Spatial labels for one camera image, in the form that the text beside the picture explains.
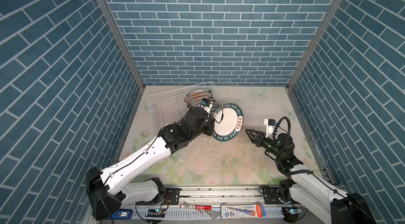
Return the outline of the white wire dish rack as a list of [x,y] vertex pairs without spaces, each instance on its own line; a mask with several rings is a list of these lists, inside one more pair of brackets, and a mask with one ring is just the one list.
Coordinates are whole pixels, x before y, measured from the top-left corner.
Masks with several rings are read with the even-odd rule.
[[172,90],[149,95],[149,109],[151,116],[151,128],[156,134],[168,124],[178,122],[186,115],[189,108],[185,102],[188,93],[194,90],[212,90],[213,99],[221,106],[224,104],[218,90],[212,81],[200,83],[194,86],[176,87]]

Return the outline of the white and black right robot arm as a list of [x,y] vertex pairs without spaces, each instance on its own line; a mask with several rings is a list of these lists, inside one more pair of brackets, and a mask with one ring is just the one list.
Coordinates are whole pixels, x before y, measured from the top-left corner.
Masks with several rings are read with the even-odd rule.
[[298,202],[325,224],[374,224],[366,200],[358,193],[348,193],[325,181],[309,170],[294,154],[291,136],[277,137],[247,129],[250,141],[275,161],[279,172],[286,176],[279,184],[280,201]]

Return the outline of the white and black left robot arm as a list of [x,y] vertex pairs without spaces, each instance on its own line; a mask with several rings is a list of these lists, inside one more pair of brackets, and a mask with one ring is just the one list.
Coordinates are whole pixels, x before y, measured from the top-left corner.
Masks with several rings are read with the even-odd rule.
[[153,140],[134,154],[102,170],[91,168],[85,181],[92,216],[100,221],[111,217],[123,205],[161,203],[166,189],[159,178],[140,183],[131,181],[156,162],[187,147],[201,134],[213,135],[215,123],[215,118],[204,108],[191,107],[179,122],[160,129]]

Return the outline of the white plate green rim text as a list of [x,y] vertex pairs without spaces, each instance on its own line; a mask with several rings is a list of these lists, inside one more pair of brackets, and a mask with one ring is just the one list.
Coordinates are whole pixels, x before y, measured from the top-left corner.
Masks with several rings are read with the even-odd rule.
[[213,116],[216,120],[213,138],[219,142],[234,139],[242,129],[244,114],[242,109],[234,103],[224,104],[215,111]]

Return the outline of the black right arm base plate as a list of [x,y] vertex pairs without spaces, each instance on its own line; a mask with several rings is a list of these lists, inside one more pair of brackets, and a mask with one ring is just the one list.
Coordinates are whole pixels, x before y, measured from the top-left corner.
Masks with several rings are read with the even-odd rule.
[[291,198],[290,193],[285,188],[273,186],[260,186],[258,191],[262,194],[267,205],[272,204],[294,204],[295,201]]

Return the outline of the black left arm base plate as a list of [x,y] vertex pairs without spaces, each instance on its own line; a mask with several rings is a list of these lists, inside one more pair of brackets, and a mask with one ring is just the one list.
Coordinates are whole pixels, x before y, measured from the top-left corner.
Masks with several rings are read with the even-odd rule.
[[167,188],[165,192],[159,192],[148,205],[178,205],[179,199],[180,188]]

